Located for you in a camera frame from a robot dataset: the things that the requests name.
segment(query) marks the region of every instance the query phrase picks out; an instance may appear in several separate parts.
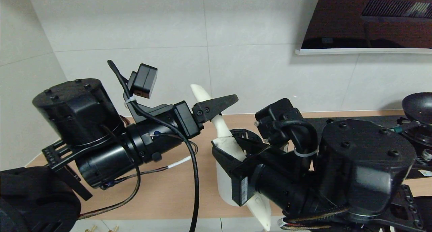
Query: barcode sticker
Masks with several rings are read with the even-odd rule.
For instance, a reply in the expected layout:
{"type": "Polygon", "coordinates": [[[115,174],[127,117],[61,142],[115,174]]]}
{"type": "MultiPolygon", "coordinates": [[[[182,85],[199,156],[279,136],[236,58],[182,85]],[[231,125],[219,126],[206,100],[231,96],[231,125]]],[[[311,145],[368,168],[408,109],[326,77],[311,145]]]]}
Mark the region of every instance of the barcode sticker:
{"type": "Polygon", "coordinates": [[[247,202],[247,177],[242,180],[242,204],[247,202]]]}
{"type": "Polygon", "coordinates": [[[422,173],[424,176],[432,176],[432,172],[430,171],[419,170],[419,172],[422,173]]]}

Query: wall tile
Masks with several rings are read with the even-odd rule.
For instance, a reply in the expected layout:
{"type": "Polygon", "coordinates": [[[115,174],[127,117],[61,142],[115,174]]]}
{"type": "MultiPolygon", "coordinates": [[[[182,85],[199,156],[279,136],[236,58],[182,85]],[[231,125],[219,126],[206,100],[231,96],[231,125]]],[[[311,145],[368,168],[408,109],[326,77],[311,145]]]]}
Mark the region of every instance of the wall tile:
{"type": "Polygon", "coordinates": [[[1,0],[0,66],[52,52],[30,0],[1,0]]]}
{"type": "MultiPolygon", "coordinates": [[[[282,231],[277,224],[279,216],[271,217],[270,232],[282,231]]],[[[222,218],[222,231],[224,232],[263,232],[261,224],[256,218],[222,218]]]]}
{"type": "Polygon", "coordinates": [[[432,92],[429,54],[361,54],[342,109],[401,109],[416,92],[432,92]]]}
{"type": "Polygon", "coordinates": [[[190,84],[200,84],[210,91],[210,76],[205,47],[158,49],[111,49],[57,52],[56,56],[68,80],[97,78],[102,81],[119,114],[130,116],[123,105],[123,89],[107,64],[111,59],[129,78],[141,63],[158,68],[150,99],[139,98],[145,106],[175,104],[185,100],[191,108],[196,103],[190,84]]]}
{"type": "Polygon", "coordinates": [[[31,0],[54,51],[205,46],[203,0],[31,0]]]}
{"type": "Polygon", "coordinates": [[[44,89],[66,80],[53,53],[0,66],[1,168],[26,165],[58,135],[32,105],[44,89]]]}
{"type": "MultiPolygon", "coordinates": [[[[108,228],[119,226],[121,232],[173,232],[189,231],[190,219],[185,220],[103,220],[108,228]]],[[[198,219],[196,232],[222,232],[220,218],[198,219]]]]}
{"type": "Polygon", "coordinates": [[[204,0],[209,46],[302,43],[318,0],[204,0]]]}
{"type": "Polygon", "coordinates": [[[239,97],[225,113],[255,113],[281,98],[303,112],[339,110],[358,55],[298,56],[295,48],[209,47],[213,96],[239,97]]]}

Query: robotic arm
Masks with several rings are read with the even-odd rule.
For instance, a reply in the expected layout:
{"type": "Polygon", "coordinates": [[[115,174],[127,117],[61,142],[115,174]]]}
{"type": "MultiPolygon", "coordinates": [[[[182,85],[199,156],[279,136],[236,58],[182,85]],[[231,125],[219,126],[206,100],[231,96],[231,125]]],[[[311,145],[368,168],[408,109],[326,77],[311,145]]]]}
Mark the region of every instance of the robotic arm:
{"type": "MultiPolygon", "coordinates": [[[[126,79],[112,61],[108,64],[122,84],[125,104],[136,123],[123,124],[97,79],[65,82],[37,95],[34,106],[61,140],[42,150],[46,166],[0,172],[1,232],[67,232],[78,219],[116,209],[134,197],[140,175],[148,173],[140,172],[139,165],[160,160],[182,142],[188,146],[194,167],[190,231],[195,230],[199,187],[189,139],[238,98],[230,95],[201,101],[192,113],[184,101],[150,108],[136,103],[133,94],[150,97],[157,69],[142,64],[126,79]],[[84,200],[92,194],[68,166],[72,161],[93,188],[109,189],[128,178],[120,176],[135,169],[136,188],[122,203],[80,214],[81,203],[74,192],[84,200]]],[[[287,230],[375,232],[382,226],[394,226],[409,232],[426,231],[409,187],[402,184],[415,151],[394,131],[347,119],[329,122],[319,141],[313,126],[287,99],[265,107],[255,118],[268,144],[234,135],[246,153],[244,160],[213,144],[213,156],[231,178],[232,199],[239,206],[256,193],[262,194],[283,210],[285,217],[279,224],[287,230]],[[282,151],[289,140],[295,150],[282,151]]]]}
{"type": "Polygon", "coordinates": [[[195,206],[191,231],[195,230],[199,205],[198,168],[189,139],[200,134],[203,123],[238,101],[236,95],[196,103],[190,112],[185,101],[154,108],[139,105],[132,94],[150,98],[157,69],[141,64],[124,78],[112,61],[110,68],[124,89],[123,97],[135,120],[125,126],[98,79],[77,79],[53,86],[37,95],[33,104],[61,137],[42,149],[48,164],[1,172],[1,232],[67,232],[76,220],[108,212],[129,202],[138,192],[139,166],[159,161],[162,154],[185,142],[195,177],[195,206]],[[135,169],[134,192],[121,203],[80,214],[81,204],[92,194],[69,167],[75,161],[92,188],[108,189],[135,169]]]}
{"type": "Polygon", "coordinates": [[[317,152],[316,130],[288,99],[265,107],[255,118],[269,144],[236,137],[247,153],[243,161],[217,145],[212,151],[232,179],[239,206],[255,193],[265,195],[283,210],[279,225],[285,230],[379,231],[394,226],[425,231],[412,193],[402,184],[415,159],[404,137],[362,120],[328,122],[317,152]],[[289,140],[294,151],[282,151],[289,140]]]}

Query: table surface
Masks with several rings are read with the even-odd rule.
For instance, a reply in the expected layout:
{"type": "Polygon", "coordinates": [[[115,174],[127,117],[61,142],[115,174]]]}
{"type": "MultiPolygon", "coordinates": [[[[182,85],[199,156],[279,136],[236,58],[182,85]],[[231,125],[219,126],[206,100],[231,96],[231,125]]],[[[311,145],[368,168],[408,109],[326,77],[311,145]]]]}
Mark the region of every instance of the table surface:
{"type": "MultiPolygon", "coordinates": [[[[358,111],[358,112],[306,112],[305,118],[335,118],[357,116],[403,115],[401,111],[358,111]]],[[[258,133],[253,125],[254,115],[224,115],[230,129],[243,128],[258,133]]],[[[211,154],[210,140],[216,138],[216,130],[211,123],[204,124],[201,134],[192,140],[199,146],[196,156],[199,168],[199,217],[252,217],[247,207],[233,207],[220,198],[216,182],[216,161],[211,154]]],[[[163,154],[162,160],[140,166],[141,171],[166,166],[189,155],[185,145],[180,145],[163,154]]],[[[29,166],[46,164],[42,155],[38,156],[29,166]]],[[[70,164],[77,170],[75,163],[70,164]]],[[[406,180],[405,184],[412,189],[414,196],[432,195],[432,178],[406,180]]],[[[82,184],[93,194],[88,201],[82,202],[81,212],[88,212],[118,203],[127,198],[133,191],[136,180],[129,179],[121,185],[103,191],[93,189],[84,181],[82,184]]],[[[175,168],[144,175],[141,188],[135,198],[119,209],[107,212],[95,219],[104,220],[141,220],[141,219],[185,219],[192,217],[193,211],[193,170],[190,161],[175,168]]],[[[273,215],[282,215],[281,209],[271,204],[273,215]]]]}

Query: television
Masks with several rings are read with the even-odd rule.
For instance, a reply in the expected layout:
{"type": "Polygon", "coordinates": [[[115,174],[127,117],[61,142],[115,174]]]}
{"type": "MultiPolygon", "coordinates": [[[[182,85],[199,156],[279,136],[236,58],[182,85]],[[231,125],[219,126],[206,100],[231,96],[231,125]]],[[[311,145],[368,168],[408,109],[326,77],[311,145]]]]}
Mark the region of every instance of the television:
{"type": "Polygon", "coordinates": [[[318,0],[297,54],[432,54],[432,0],[318,0]]]}

